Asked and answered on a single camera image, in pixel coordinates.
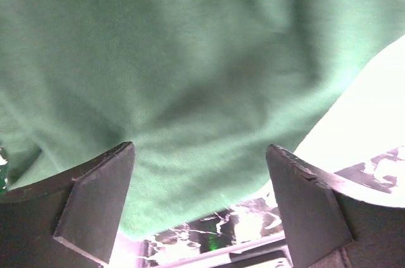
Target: black plastic piece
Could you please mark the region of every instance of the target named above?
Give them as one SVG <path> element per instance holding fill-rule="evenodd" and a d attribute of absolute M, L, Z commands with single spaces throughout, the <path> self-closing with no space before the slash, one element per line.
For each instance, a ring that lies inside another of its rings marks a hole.
<path fill-rule="evenodd" d="M 287 260 L 285 253 L 281 250 L 277 250 L 270 253 L 264 253 L 261 255 L 257 255 L 255 257 L 249 257 L 244 260 L 240 260 L 238 262 L 231 262 L 229 264 L 216 266 L 215 268 L 246 268 L 246 267 L 254 267 L 255 265 L 259 265 L 265 262 L 269 262 L 271 260 L 278 260 L 284 258 Z"/>
<path fill-rule="evenodd" d="M 332 189 L 295 158 L 271 146 L 266 156 L 292 262 L 308 268 L 353 238 Z"/>
<path fill-rule="evenodd" d="M 135 161 L 132 143 L 0 196 L 0 267 L 109 262 Z"/>
<path fill-rule="evenodd" d="M 265 244 L 263 246 L 259 246 L 250 250 L 246 250 L 241 253 L 229 253 L 229 258 L 231 262 L 238 262 L 240 260 L 247 260 L 249 258 L 253 257 L 260 257 L 265 254 L 269 253 L 277 253 L 281 254 L 279 252 L 282 252 L 282 257 L 286 257 L 286 254 L 284 253 L 285 247 L 287 246 L 287 242 L 285 239 L 280 239 L 278 241 L 273 241 L 269 244 Z"/>

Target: green shirt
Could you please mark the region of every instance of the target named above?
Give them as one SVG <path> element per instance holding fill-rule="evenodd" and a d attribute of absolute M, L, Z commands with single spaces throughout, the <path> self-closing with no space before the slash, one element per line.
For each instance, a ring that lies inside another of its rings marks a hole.
<path fill-rule="evenodd" d="M 137 147 L 121 230 L 140 238 L 268 179 L 405 0 L 0 0 L 0 146 L 11 188 Z"/>

